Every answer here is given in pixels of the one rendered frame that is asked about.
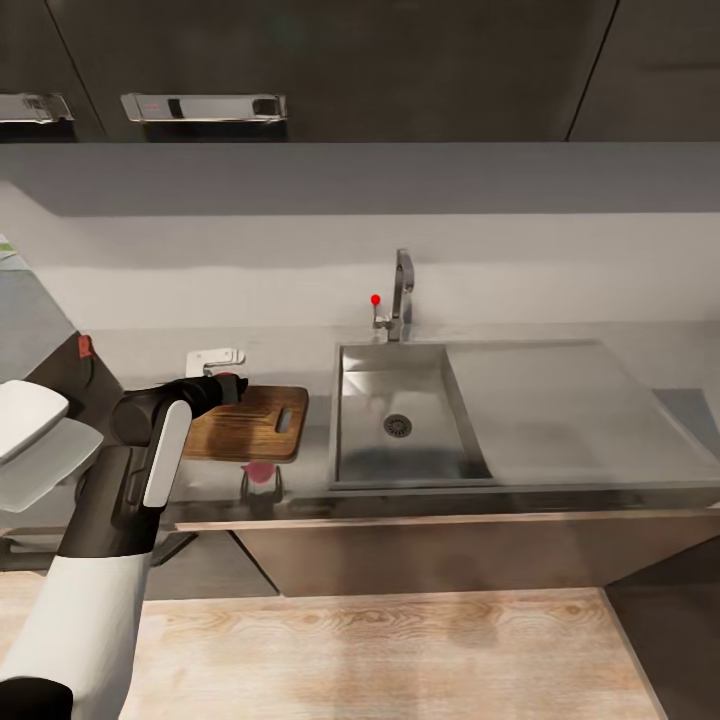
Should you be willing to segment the cutting board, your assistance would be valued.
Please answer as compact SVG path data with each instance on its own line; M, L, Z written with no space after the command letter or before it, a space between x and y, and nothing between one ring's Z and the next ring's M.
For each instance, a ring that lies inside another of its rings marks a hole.
M306 388L248 385L240 403L214 407L192 420L182 455L290 459L307 402ZM293 408L291 420L284 433L277 433L285 408Z

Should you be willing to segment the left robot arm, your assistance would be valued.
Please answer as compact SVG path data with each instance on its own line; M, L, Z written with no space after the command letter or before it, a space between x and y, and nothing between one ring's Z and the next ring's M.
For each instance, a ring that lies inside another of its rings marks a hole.
M186 377L127 389L105 446L78 480L48 578L0 664L0 720L118 720L132 684L159 517L193 419L240 403L232 348L188 352ZM208 369L208 370L207 370Z

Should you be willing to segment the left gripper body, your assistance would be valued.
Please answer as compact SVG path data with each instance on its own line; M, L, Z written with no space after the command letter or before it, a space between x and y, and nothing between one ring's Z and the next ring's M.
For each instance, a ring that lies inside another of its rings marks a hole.
M201 415L209 412L214 407L234 405L241 401L238 375L224 374L212 377L193 377L184 378L181 381L183 383L193 383L204 393L206 405Z

